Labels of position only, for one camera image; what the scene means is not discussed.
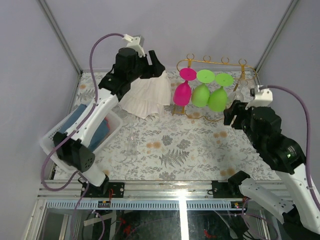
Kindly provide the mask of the green plastic wine glass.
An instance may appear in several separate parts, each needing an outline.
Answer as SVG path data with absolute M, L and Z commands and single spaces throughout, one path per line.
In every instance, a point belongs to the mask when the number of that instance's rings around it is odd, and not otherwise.
M 210 98 L 210 90 L 207 84 L 215 80 L 215 74 L 208 69 L 202 69 L 196 74 L 197 80 L 201 83 L 192 92 L 191 102 L 198 108 L 205 107 Z
M 215 81 L 220 88 L 212 92 L 207 105 L 213 112 L 223 112 L 228 100 L 228 95 L 224 87 L 231 86 L 234 83 L 234 79 L 228 73 L 219 73 L 216 75 Z

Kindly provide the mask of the clear wine glass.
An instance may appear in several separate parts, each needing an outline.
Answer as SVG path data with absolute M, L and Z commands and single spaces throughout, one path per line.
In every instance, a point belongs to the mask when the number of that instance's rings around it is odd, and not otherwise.
M 242 93 L 242 89 L 243 87 L 247 87 L 247 86 L 248 86 L 247 80 L 245 79 L 239 80 L 237 83 L 237 88 L 234 91 L 232 91 L 228 96 L 228 103 L 232 104 L 233 101 L 236 101 L 236 100 L 243 102 L 245 97 Z

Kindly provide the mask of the magenta plastic wine glass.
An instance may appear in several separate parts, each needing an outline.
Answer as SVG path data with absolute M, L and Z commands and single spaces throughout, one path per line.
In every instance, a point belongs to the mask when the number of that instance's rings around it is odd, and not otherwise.
M 184 107 L 189 104 L 192 96 L 192 90 L 189 86 L 189 82 L 196 79 L 197 72 L 192 68 L 185 67 L 180 70 L 179 75 L 184 82 L 178 85 L 175 89 L 173 102 L 178 106 Z

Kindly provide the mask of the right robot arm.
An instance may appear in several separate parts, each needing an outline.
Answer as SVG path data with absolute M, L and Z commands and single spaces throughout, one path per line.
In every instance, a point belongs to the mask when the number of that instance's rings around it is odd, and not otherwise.
M 282 119 L 267 106 L 247 107 L 235 100 L 224 110 L 224 125 L 242 130 L 262 160 L 280 177 L 293 202 L 257 184 L 244 171 L 228 179 L 233 197 L 248 197 L 270 212 L 293 240 L 320 238 L 320 211 L 310 193 L 306 156 L 300 145 L 281 133 Z

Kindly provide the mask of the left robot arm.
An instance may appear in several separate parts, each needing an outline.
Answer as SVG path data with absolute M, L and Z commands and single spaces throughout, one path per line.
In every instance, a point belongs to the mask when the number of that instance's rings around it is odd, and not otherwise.
M 148 56 L 139 56 L 133 48 L 121 48 L 115 63 L 97 86 L 95 98 L 65 132 L 53 136 L 54 149 L 59 159 L 58 166 L 67 164 L 81 173 L 92 184 L 98 197 L 105 197 L 110 190 L 106 175 L 95 165 L 95 154 L 89 149 L 94 133 L 107 114 L 131 89 L 137 79 L 159 78 L 165 67 L 154 50 Z

